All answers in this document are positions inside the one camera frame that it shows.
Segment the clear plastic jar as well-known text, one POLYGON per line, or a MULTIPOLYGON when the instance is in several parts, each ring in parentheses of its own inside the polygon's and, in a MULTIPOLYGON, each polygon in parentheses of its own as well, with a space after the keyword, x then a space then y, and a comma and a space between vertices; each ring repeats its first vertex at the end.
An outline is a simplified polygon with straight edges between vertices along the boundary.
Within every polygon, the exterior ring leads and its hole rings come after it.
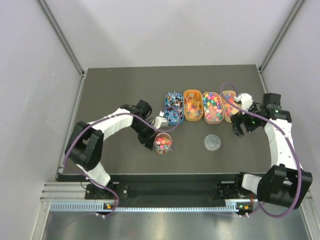
POLYGON ((167 155, 172 152, 173 140, 172 137, 165 132, 160 132, 154 139, 155 151, 161 155, 167 155))

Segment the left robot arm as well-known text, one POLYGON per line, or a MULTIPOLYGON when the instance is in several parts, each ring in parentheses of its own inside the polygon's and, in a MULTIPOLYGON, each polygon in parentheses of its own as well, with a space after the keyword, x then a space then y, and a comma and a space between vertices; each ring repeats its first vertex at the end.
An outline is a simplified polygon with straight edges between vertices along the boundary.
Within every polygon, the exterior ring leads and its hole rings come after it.
POLYGON ((109 198, 114 187, 110 183, 110 175, 101 163, 103 143, 118 131, 130 127, 137 133, 139 142, 152 150, 157 129, 167 121, 164 119, 164 113, 160 112, 152 122, 148 122, 147 117, 151 113, 151 106, 140 100, 137 105, 124 104, 114 113, 97 121, 79 121, 68 141, 64 161, 72 160, 85 176, 94 182, 97 194, 102 198, 109 198))

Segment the clear jar lid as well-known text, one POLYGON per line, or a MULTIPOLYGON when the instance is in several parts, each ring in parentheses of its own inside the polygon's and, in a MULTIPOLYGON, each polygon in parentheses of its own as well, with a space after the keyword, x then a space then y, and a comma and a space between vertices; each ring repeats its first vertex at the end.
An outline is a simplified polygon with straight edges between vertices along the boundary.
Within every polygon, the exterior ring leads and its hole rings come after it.
POLYGON ((204 146, 209 151, 217 151, 222 145, 222 141, 219 136, 215 134, 209 134, 204 138, 204 146))

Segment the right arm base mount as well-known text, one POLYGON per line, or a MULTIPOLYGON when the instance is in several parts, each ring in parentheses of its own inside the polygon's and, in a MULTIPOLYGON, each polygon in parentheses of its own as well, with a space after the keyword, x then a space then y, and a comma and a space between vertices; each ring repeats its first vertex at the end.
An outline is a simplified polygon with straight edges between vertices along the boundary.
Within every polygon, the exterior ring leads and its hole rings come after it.
POLYGON ((242 187, 244 172, 237 173, 233 182, 217 184, 217 193, 221 199, 255 199, 255 194, 242 187))

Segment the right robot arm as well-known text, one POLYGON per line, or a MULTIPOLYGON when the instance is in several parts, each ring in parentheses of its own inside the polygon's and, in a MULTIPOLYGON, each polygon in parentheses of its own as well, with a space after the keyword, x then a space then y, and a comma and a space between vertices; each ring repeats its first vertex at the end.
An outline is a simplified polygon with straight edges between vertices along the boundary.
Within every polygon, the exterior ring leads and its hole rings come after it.
POLYGON ((271 168, 263 176, 238 174, 233 185, 234 194, 245 198, 253 193, 260 202, 297 209, 313 182, 313 176, 296 160, 292 118, 290 112, 281 107, 281 95, 265 93, 262 103, 254 102, 248 93, 237 94, 233 99, 239 111, 231 116, 232 131, 242 137, 242 127, 248 133, 262 127, 271 156, 271 168))

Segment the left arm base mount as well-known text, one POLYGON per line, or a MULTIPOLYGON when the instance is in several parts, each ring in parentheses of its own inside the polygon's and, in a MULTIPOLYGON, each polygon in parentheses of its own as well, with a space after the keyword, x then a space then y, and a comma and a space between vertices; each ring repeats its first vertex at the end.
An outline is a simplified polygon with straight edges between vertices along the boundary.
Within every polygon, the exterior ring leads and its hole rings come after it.
POLYGON ((83 182, 80 182, 80 186, 85 190, 84 198, 86 200, 116 200, 116 196, 104 189, 95 186, 92 183, 88 183, 86 186, 83 185, 83 182))

